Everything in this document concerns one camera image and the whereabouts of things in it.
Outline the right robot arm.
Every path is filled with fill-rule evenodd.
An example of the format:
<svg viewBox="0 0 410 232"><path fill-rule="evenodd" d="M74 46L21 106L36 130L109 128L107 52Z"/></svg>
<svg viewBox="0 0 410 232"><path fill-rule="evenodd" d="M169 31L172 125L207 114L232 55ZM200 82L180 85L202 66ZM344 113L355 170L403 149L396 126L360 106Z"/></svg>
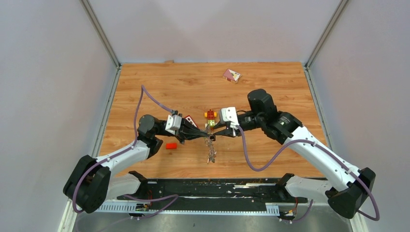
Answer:
<svg viewBox="0 0 410 232"><path fill-rule="evenodd" d="M217 135L244 137L246 131L261 129L277 141L281 151L289 148L305 158L324 176L324 180L285 174L278 182L276 195L288 202L291 198L307 198L328 205L340 216L351 219L361 213L361 206L370 200L375 211L373 221L380 219L380 210L372 194L375 172L358 168L345 161L320 142L303 123L288 112L279 111L272 96L264 89L251 91L247 96L250 109L242 114L235 107L221 108Z"/></svg>

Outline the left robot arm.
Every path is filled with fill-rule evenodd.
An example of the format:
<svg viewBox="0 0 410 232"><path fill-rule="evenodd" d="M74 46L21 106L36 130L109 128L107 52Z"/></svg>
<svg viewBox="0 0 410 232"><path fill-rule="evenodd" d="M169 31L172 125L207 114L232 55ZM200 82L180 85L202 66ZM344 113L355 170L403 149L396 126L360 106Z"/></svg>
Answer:
<svg viewBox="0 0 410 232"><path fill-rule="evenodd" d="M92 213L106 200L122 195L144 199L148 186L142 183L139 173L116 175L132 164L154 156L163 144L159 136L175 137L181 144L209 136L180 115L168 116L166 120L144 115L138 121L136 132L133 142L115 152L100 158L85 155L79 159L63 188L76 213Z"/></svg>

